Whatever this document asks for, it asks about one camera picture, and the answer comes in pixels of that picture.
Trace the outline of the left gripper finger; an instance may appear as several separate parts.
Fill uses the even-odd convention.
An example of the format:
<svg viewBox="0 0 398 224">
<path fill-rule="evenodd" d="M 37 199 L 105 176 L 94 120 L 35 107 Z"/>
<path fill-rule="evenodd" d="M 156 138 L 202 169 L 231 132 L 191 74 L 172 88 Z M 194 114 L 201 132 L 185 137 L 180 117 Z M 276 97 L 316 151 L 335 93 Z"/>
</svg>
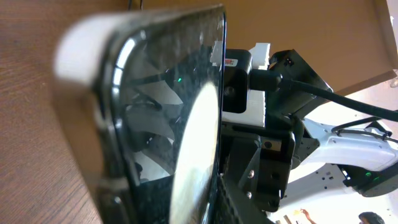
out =
<svg viewBox="0 0 398 224">
<path fill-rule="evenodd" d="M 219 177 L 217 186 L 214 223 L 274 224 L 257 209 L 232 180 Z"/>
</svg>

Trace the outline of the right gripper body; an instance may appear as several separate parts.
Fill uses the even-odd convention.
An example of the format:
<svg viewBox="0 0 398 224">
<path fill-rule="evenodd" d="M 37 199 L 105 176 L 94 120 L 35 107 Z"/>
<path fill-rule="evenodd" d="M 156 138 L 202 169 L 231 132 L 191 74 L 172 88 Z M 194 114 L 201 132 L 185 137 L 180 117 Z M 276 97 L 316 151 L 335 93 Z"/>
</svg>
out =
<svg viewBox="0 0 398 224">
<path fill-rule="evenodd" d="M 295 50 L 276 52 L 270 63 L 268 69 L 252 70 L 249 75 L 249 88 L 266 94 L 265 126 L 223 122 L 220 172 L 250 193 L 260 210 L 275 212 L 290 171 L 304 160 L 299 150 L 309 135 L 303 119 L 324 103 L 322 98 L 280 83 L 292 80 L 332 89 Z"/>
</svg>

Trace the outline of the black Samsung flip phone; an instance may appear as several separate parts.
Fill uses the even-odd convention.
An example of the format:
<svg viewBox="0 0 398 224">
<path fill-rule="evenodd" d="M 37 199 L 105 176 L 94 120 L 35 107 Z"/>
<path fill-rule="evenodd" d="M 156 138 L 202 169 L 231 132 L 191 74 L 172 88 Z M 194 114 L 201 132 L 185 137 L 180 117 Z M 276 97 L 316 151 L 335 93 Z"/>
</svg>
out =
<svg viewBox="0 0 398 224">
<path fill-rule="evenodd" d="M 220 4 L 96 14 L 60 39 L 53 106 L 103 223 L 211 223 Z"/>
</svg>

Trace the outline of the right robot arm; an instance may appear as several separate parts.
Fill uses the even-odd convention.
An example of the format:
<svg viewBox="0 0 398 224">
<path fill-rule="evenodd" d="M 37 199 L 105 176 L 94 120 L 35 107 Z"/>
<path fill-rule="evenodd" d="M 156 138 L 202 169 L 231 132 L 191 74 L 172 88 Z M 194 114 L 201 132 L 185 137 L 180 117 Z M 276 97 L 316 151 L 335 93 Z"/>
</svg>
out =
<svg viewBox="0 0 398 224">
<path fill-rule="evenodd" d="M 381 124 L 395 111 L 335 94 L 295 50 L 267 64 L 226 51 L 220 174 L 266 212 L 397 189 L 397 140 Z"/>
</svg>

